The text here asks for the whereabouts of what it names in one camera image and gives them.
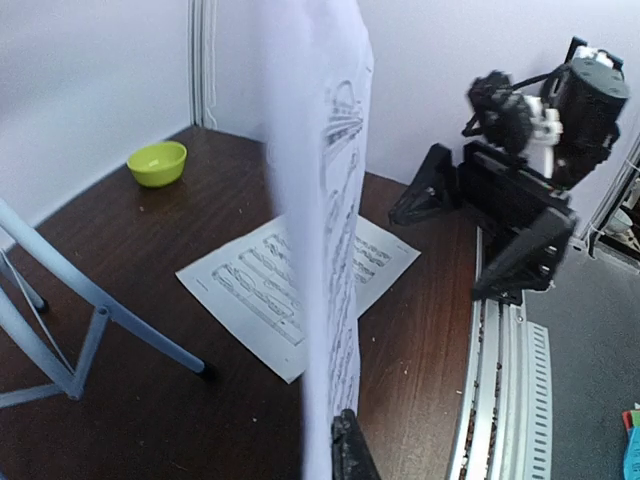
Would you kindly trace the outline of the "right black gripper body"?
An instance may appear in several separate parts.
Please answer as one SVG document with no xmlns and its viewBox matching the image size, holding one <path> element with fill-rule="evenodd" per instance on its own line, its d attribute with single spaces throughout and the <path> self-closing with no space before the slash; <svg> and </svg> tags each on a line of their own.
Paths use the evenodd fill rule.
<svg viewBox="0 0 640 480">
<path fill-rule="evenodd" d="M 559 215 L 560 233 L 573 234 L 570 197 L 559 193 L 522 159 L 514 163 L 506 153 L 471 141 L 464 145 L 457 182 L 462 199 L 501 227 L 524 230 L 552 210 Z"/>
</svg>

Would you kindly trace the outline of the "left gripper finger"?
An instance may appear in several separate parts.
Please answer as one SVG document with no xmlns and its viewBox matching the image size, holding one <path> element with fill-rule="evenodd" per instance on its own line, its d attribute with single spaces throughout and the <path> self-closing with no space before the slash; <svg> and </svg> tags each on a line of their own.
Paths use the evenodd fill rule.
<svg viewBox="0 0 640 480">
<path fill-rule="evenodd" d="M 334 417 L 331 435 L 333 480 L 381 479 L 353 410 Z"/>
</svg>

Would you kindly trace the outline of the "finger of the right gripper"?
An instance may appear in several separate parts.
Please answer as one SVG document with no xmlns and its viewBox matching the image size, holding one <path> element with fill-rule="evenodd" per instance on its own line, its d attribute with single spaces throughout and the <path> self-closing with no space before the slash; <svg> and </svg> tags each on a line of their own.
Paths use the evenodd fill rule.
<svg viewBox="0 0 640 480">
<path fill-rule="evenodd" d="M 452 152 L 433 144 L 410 185 L 388 213 L 393 225 L 414 225 L 460 207 L 457 168 Z"/>
<path fill-rule="evenodd" d="M 546 208 L 483 268 L 472 288 L 472 298 L 522 303 L 524 291 L 547 290 L 576 223 L 571 211 Z"/>
</svg>

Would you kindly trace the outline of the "purple sheet music page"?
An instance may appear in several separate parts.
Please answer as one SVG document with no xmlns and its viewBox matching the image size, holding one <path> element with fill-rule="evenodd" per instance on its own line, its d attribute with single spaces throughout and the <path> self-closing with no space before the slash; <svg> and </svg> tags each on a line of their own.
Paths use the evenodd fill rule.
<svg viewBox="0 0 640 480">
<path fill-rule="evenodd" d="M 259 20 L 272 182 L 305 329 L 302 475 L 328 479 L 332 421 L 359 396 L 352 261 L 374 59 L 354 1 L 264 1 Z"/>
</svg>

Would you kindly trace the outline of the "light blue music stand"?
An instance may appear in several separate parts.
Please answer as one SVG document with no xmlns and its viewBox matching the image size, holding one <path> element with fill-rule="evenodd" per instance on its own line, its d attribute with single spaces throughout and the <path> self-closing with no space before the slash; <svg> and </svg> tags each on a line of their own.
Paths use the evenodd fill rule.
<svg viewBox="0 0 640 480">
<path fill-rule="evenodd" d="M 64 208 L 43 232 L 65 258 L 111 293 L 90 301 L 25 249 L 13 252 L 13 263 L 48 299 L 51 310 L 43 318 L 63 351 L 78 360 L 84 339 L 101 341 L 93 346 L 93 369 L 83 391 L 11 405 L 2 409 L 2 421 L 181 418 L 219 407 L 217 384 L 165 355 L 162 344 L 147 344 L 148 328 L 118 322 L 117 305 L 123 303 L 149 327 L 167 329 L 180 341 L 196 333 L 194 310 L 171 273 L 192 250 L 188 236 L 193 231 L 182 211 L 163 203 L 105 207 L 81 201 Z"/>
</svg>

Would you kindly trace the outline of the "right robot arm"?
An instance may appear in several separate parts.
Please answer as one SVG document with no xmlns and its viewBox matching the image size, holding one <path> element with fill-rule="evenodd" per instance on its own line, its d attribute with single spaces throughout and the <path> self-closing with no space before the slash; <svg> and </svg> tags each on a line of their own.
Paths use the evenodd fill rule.
<svg viewBox="0 0 640 480">
<path fill-rule="evenodd" d="M 539 92 L 528 95 L 501 71 L 476 78 L 462 161 L 432 145 L 389 212 L 401 226 L 462 207 L 477 213 L 490 242 L 476 300 L 517 304 L 523 291 L 549 288 L 577 226 L 571 190 L 609 158 L 630 98 L 622 60 L 580 38 L 533 83 Z"/>
</svg>

